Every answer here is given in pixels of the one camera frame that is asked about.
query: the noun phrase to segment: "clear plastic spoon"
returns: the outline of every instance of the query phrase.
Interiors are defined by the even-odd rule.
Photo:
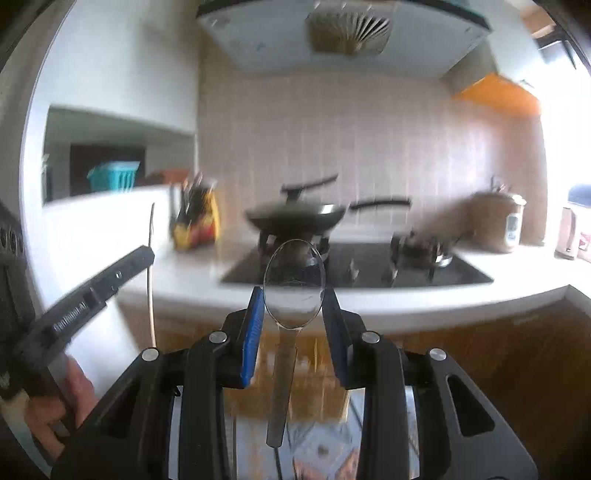
[[[285,242],[267,265],[263,283],[265,305],[279,327],[271,415],[267,425],[269,447],[279,448],[283,442],[296,362],[296,337],[318,315],[325,288],[322,258],[305,240]]]

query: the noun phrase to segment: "white countertop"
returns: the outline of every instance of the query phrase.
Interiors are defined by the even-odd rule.
[[[332,241],[389,242],[391,233],[335,232]],[[256,245],[256,237],[222,238],[216,245],[188,253],[157,255],[154,268],[155,317],[222,324],[225,316],[246,308],[252,287],[222,284],[220,279]],[[368,329],[381,333],[436,329],[527,312],[565,296],[591,315],[591,264],[554,258],[553,249],[520,246],[511,254],[482,252],[469,245],[456,254],[493,283],[473,286],[405,289],[338,288],[343,310],[362,316]],[[145,308],[146,273],[121,288],[118,302]],[[316,319],[308,330],[323,329]]]

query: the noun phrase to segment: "tiled backsplash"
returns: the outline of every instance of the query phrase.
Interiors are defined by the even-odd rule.
[[[459,233],[466,200],[497,174],[530,204],[534,193],[543,201],[543,211],[528,208],[524,226],[543,236],[539,120],[452,100],[436,80],[353,70],[261,76],[235,69],[210,41],[203,50],[199,165],[219,181],[225,228],[239,226],[244,209],[280,200],[283,183],[339,173],[336,184],[308,195],[329,203],[413,199],[409,212],[384,207],[345,222]]]

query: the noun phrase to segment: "frying pan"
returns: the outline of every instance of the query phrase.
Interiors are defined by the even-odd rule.
[[[309,235],[322,235],[334,228],[347,211],[357,211],[377,206],[410,207],[411,201],[403,197],[382,197],[358,200],[349,205],[309,202],[299,200],[304,190],[317,188],[336,181],[338,175],[322,180],[295,186],[283,186],[281,192],[287,194],[285,203],[269,203],[245,211],[247,220],[262,233],[279,238],[301,238]]]

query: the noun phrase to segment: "human hand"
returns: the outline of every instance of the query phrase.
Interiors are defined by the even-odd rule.
[[[69,358],[67,362],[66,381],[76,400],[74,408],[78,428],[98,401],[95,388],[73,358]],[[51,424],[61,420],[65,415],[66,407],[58,397],[30,398],[25,410],[25,422],[29,430],[53,459],[61,455],[64,444],[57,439]]]

